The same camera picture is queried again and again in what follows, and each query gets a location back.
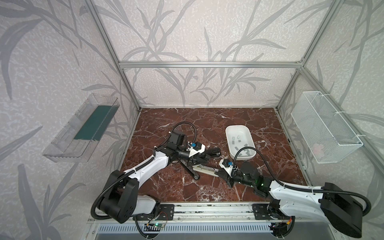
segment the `white plastic tray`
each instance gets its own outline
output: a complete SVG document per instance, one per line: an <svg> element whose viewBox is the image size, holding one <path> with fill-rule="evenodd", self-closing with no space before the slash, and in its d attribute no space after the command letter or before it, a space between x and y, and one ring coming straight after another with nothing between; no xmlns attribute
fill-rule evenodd
<svg viewBox="0 0 384 240"><path fill-rule="evenodd" d="M225 129L225 134L227 136L227 143L229 148L229 154L231 158L235 158L236 153L242 147L255 147L251 132L244 125L232 125L228 126ZM236 160L249 160L256 155L256 152L252 149L243 150Z"/></svg>

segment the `red marble surface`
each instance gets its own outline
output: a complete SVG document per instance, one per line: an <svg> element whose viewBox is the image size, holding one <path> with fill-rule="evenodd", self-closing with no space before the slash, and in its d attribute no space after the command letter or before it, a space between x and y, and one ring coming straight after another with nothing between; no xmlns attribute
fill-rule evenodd
<svg viewBox="0 0 384 240"><path fill-rule="evenodd" d="M143 109L125 156L121 170L126 170L147 159L153 146L162 143L172 127L181 121L192 122L197 130L197 141L210 147L220 147L222 156L211 159L207 166L219 168L220 159L230 158L225 128L245 125L249 128L255 147L269 160L275 175L281 180L305 184L287 138L272 108L171 108ZM178 127L192 140L189 125ZM250 160L264 176L270 176L263 160L256 155ZM200 173L195 181L180 165L160 170L146 181L139 193L153 196L163 202L184 201L264 201L253 194L253 189L240 184L233 188L219 177Z"/></svg>

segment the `transparent plastic bin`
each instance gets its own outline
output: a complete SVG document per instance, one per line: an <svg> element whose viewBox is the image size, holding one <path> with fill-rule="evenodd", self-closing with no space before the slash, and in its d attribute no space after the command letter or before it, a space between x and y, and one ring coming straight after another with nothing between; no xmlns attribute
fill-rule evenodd
<svg viewBox="0 0 384 240"><path fill-rule="evenodd" d="M291 115L318 163L339 162L363 145L319 91L303 92Z"/></svg>
<svg viewBox="0 0 384 240"><path fill-rule="evenodd" d="M99 115L96 109L102 107ZM87 162L96 149L120 104L117 97L91 94L65 127L44 150L43 156L54 162Z"/></svg>
<svg viewBox="0 0 384 240"><path fill-rule="evenodd" d="M255 147L249 128L244 125L231 125L225 129L227 136L229 154L234 159L236 153L243 147ZM249 160L256 155L252 149L243 150L236 158L237 160Z"/></svg>

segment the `wall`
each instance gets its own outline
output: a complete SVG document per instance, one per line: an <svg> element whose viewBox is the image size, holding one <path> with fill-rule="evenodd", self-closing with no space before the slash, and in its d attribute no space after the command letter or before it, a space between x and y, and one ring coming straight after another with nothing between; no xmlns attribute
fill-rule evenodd
<svg viewBox="0 0 384 240"><path fill-rule="evenodd" d="M0 239L79 239L137 112L82 1L0 2ZM87 163L42 156L90 93L120 108Z"/></svg>
<svg viewBox="0 0 384 240"><path fill-rule="evenodd" d="M94 2L120 61L299 61L331 3ZM148 107L276 106L291 73L291 69L126 69L137 99Z"/></svg>
<svg viewBox="0 0 384 240"><path fill-rule="evenodd" d="M345 1L305 66L383 153L384 1ZM319 164L290 113L303 91L314 91L298 78L280 109L295 146L315 185L333 182L366 195L371 212L363 217L363 239L384 234L384 178L361 149L338 163Z"/></svg>

